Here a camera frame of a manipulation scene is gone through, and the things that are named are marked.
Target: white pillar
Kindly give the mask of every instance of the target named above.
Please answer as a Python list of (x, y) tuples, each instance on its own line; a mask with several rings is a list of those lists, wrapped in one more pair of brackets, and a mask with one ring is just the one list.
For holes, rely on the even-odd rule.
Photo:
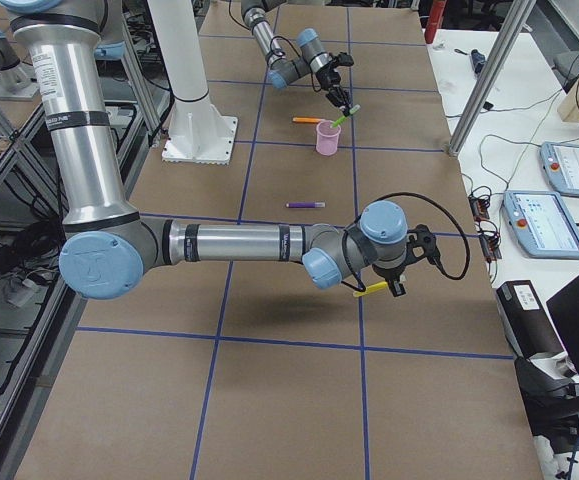
[(191, 1), (148, 3), (171, 88), (177, 97), (169, 124), (170, 140), (162, 158), (171, 162), (228, 164), (238, 119), (220, 115), (207, 93)]

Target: white stand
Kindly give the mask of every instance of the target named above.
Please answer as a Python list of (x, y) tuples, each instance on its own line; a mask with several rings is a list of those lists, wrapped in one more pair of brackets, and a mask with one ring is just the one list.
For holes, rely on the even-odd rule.
[(149, 8), (177, 97), (162, 158), (226, 165), (231, 159), (238, 119), (220, 115), (207, 94), (191, 2), (149, 0)]
[(16, 68), (0, 72), (0, 100), (29, 102), (38, 93), (33, 67), (20, 63)]

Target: red object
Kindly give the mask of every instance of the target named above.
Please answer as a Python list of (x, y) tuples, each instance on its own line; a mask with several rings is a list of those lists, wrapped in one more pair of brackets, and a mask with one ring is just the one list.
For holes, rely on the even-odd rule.
[(446, 3), (447, 0), (433, 0), (431, 12), (429, 12), (429, 19), (427, 20), (427, 27), (425, 28), (425, 42), (427, 42), (427, 45), (433, 43), (436, 30), (442, 25), (442, 14), (445, 11)]

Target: white table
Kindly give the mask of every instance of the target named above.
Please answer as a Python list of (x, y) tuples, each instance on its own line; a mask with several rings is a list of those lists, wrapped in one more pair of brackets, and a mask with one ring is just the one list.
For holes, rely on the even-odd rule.
[[(434, 44), (428, 47), (448, 116), (462, 112), (476, 82), (469, 57), (456, 53), (454, 49), (464, 52), (478, 49), (488, 56), (496, 35), (495, 32), (439, 30)], [(560, 84), (537, 45), (528, 33), (523, 33), (518, 37), (487, 100), (494, 104), (494, 109), (527, 107), (559, 90)], [(556, 111), (564, 97), (564, 92), (560, 91), (553, 97), (553, 106), (549, 100), (529, 110), (481, 114), (459, 155), (462, 172), (473, 179), (476, 187), (487, 185), (494, 193), (503, 192), (505, 184), (480, 167), (478, 145), (485, 135), (496, 134), (509, 140), (536, 144), (578, 138), (579, 124), (562, 122)], [(458, 118), (449, 118), (448, 122), (453, 131)], [(482, 145), (482, 155), (485, 165), (506, 179), (511, 177), (520, 159), (518, 171), (510, 182), (511, 189), (551, 190), (542, 170), (538, 148), (487, 138)], [(465, 187), (469, 192), (471, 185), (467, 179)], [(500, 250), (503, 259), (498, 262), (493, 287), (497, 288), (509, 280), (529, 279), (544, 303), (579, 274), (579, 260), (528, 258), (521, 251), (510, 228), (501, 225), (501, 202), (502, 195), (495, 195), (489, 209), (492, 220), (501, 228), (502, 236)], [(579, 199), (565, 198), (565, 202), (573, 218), (579, 222)], [(563, 469), (568, 467), (566, 456), (558, 456)], [(575, 466), (573, 476), (579, 480), (579, 464)]]

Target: purple marker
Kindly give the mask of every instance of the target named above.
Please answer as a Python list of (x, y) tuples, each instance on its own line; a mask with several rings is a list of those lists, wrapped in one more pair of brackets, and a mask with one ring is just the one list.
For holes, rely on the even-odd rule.
[(325, 202), (289, 202), (287, 208), (325, 208)]

